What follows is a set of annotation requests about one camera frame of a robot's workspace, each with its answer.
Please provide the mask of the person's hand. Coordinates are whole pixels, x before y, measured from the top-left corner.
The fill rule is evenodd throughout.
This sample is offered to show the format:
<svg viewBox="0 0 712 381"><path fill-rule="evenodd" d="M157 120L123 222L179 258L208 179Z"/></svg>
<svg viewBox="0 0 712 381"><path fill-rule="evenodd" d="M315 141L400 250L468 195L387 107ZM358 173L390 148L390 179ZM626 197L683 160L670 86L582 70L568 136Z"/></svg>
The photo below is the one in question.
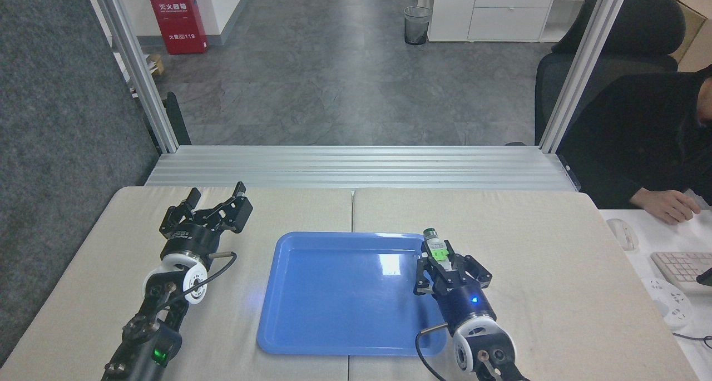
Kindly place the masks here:
<svg viewBox="0 0 712 381"><path fill-rule="evenodd" d="M669 225L684 223L701 213L700 206L691 197L675 190L651 191L641 188L630 201Z"/></svg>

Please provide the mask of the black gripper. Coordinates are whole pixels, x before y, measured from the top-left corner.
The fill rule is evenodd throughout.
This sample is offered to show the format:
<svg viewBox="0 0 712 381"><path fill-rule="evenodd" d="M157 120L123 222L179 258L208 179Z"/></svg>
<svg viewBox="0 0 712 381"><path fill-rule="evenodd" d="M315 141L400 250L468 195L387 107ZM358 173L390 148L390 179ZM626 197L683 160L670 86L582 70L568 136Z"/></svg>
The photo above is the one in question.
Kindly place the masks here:
<svg viewBox="0 0 712 381"><path fill-rule="evenodd" d="M447 271L446 246L452 268ZM456 253L449 241L422 242L421 251L416 264L414 294L434 293L448 332L454 333L473 316L486 315L497 320L482 291L489 287L492 274L478 260Z"/></svg>
<svg viewBox="0 0 712 381"><path fill-rule="evenodd" d="M162 259L168 254L193 254L200 260L211 260L217 252L222 231L235 234L243 231L253 206L245 196L246 186L238 182L232 196L211 209L194 209L201 198L198 188L192 188L188 197L177 206L170 206L162 220L160 233L167 239Z"/></svg>

